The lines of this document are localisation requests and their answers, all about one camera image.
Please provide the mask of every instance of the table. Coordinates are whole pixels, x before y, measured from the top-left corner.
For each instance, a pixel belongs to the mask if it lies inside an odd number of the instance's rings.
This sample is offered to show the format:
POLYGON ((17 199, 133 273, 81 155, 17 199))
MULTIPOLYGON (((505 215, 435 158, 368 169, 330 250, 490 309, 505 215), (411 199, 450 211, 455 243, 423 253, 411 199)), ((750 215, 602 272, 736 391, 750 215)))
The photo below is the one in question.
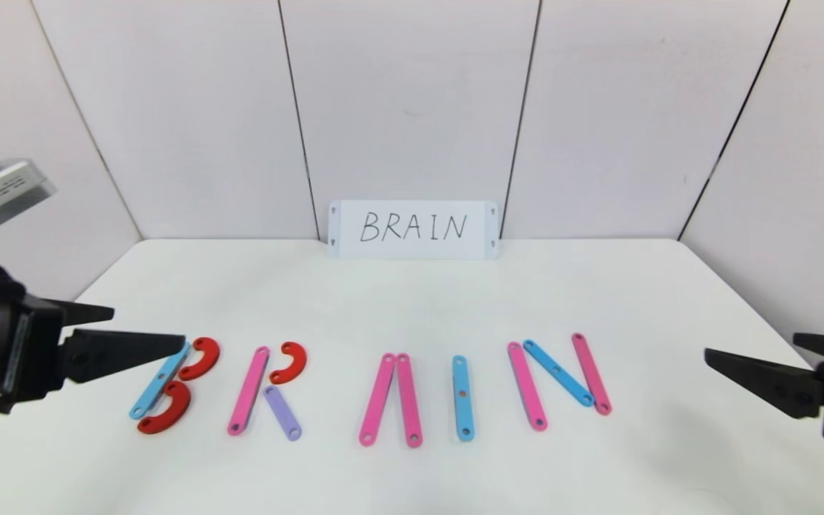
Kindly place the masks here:
POLYGON ((795 421, 709 369, 702 349, 804 362, 696 255, 667 240, 504 241, 497 261, 330 260, 312 241, 150 240, 79 301, 93 325, 212 336, 170 430, 127 413, 160 363, 0 416, 0 515, 205 513, 824 513, 819 420, 795 421), (536 340, 583 381, 586 335, 612 400, 581 407, 530 359, 549 419, 526 421, 506 344, 536 340), (281 391, 226 425, 256 346, 308 349, 281 391), (403 442, 398 391, 376 444, 357 440, 380 357, 408 352, 424 443, 403 442), (476 438, 455 436, 451 356, 470 362, 476 438))

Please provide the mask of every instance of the blue bar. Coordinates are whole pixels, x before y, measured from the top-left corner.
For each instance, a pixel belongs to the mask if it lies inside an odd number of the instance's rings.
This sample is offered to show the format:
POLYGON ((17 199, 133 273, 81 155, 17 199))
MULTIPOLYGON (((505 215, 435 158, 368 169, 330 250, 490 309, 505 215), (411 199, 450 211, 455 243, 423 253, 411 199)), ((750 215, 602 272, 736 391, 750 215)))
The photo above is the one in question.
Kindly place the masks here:
POLYGON ((532 355, 533 359, 536 359, 536 362, 546 369, 546 372, 552 374, 552 377, 565 387, 568 393, 572 394, 580 404, 584 406, 593 405, 593 395, 589 393, 588 389, 583 387, 575 378, 572 378, 561 365, 546 354, 546 351, 540 349, 536 342, 524 340, 524 350, 526 350, 526 354, 532 355))
POLYGON ((471 394, 466 358, 455 355, 453 357, 453 407, 457 411, 457 436, 463 442, 469 442, 475 438, 471 394))
POLYGON ((154 408, 158 398, 161 397, 161 391, 164 390, 164 386, 170 382, 170 379, 173 379, 174 376, 177 375, 177 371, 180 370, 180 365, 183 365, 183 362, 186 361, 186 356, 190 354, 190 346, 190 342, 183 343, 183 348, 180 349, 180 352, 171 355, 170 358, 164 362, 160 371, 157 372, 157 375, 154 376, 154 379, 151 379, 151 382, 148 383, 148 386, 142 392, 141 397, 138 398, 138 401, 135 401, 132 410, 129 410, 130 418, 137 421, 138 418, 144 417, 151 408, 154 408))

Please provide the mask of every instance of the white sign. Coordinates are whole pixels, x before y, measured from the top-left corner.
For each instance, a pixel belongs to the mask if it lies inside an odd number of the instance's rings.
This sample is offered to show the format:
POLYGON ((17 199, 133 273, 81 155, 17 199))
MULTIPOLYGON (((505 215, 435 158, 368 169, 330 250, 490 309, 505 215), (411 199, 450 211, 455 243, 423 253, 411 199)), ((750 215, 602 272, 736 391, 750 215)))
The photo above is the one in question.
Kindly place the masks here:
POLYGON ((330 204, 331 257, 369 260, 493 260, 494 202, 336 201, 330 204))

